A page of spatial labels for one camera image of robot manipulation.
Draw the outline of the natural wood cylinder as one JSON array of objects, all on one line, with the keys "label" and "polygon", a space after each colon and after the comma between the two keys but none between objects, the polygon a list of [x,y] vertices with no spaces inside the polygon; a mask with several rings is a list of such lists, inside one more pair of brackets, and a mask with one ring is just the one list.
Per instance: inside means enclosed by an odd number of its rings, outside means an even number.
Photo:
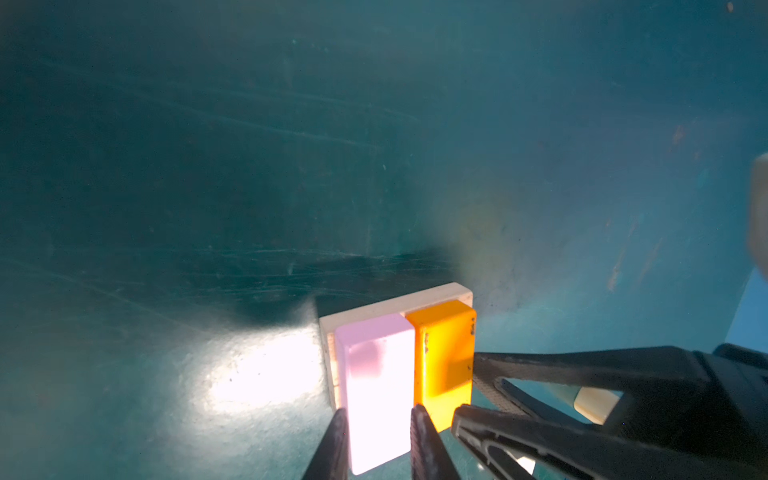
[{"label": "natural wood cylinder", "polygon": [[593,424],[603,425],[620,398],[620,394],[610,390],[582,387],[575,396],[573,408]]}]

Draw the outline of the orange wood block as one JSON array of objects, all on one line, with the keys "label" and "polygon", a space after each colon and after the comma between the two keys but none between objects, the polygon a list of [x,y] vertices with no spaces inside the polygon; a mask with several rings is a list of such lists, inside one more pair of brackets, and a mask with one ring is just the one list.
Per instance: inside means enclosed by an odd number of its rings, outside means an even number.
[{"label": "orange wood block", "polygon": [[451,300],[406,319],[415,329],[414,402],[443,432],[451,427],[455,410],[472,402],[477,313]]}]

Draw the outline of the pink wood block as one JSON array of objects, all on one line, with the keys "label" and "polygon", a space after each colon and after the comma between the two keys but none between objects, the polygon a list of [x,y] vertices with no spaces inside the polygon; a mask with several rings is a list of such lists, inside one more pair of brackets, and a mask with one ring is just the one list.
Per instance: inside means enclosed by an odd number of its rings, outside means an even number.
[{"label": "pink wood block", "polygon": [[410,451],[415,329],[388,314],[339,327],[335,346],[349,466],[358,476]]}]

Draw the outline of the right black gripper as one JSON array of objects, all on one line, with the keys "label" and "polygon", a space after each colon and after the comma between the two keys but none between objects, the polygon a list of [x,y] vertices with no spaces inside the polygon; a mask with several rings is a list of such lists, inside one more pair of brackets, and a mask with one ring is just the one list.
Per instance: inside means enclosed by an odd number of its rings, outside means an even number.
[{"label": "right black gripper", "polygon": [[763,352],[726,343],[712,353],[662,346],[474,354],[473,383],[502,410],[511,404],[500,391],[507,378],[619,391],[611,412],[617,434],[642,443],[462,405],[452,434],[496,479],[532,477],[518,455],[568,479],[767,477]]}]

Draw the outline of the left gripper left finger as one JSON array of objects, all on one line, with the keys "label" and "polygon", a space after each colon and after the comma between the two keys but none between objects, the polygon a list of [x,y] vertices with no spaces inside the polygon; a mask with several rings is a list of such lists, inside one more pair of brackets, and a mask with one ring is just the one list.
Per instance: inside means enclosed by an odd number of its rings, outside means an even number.
[{"label": "left gripper left finger", "polygon": [[347,409],[340,408],[334,413],[302,479],[348,480],[349,442]]}]

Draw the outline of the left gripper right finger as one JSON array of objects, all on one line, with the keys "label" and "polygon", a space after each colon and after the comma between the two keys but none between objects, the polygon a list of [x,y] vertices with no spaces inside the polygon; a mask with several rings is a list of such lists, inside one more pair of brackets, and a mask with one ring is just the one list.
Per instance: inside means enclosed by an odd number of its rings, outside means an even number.
[{"label": "left gripper right finger", "polygon": [[427,412],[421,404],[411,411],[411,478],[459,480],[459,473]]}]

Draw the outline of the natural wood block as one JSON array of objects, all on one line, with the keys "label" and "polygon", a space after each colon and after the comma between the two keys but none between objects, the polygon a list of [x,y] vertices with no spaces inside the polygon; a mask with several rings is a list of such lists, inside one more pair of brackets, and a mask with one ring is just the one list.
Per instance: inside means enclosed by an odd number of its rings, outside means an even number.
[{"label": "natural wood block", "polygon": [[319,332],[331,408],[337,410],[341,407],[339,369],[335,352],[335,332],[339,327],[387,315],[397,314],[405,317],[409,313],[452,300],[472,307],[474,294],[469,288],[451,282],[320,317]]}]

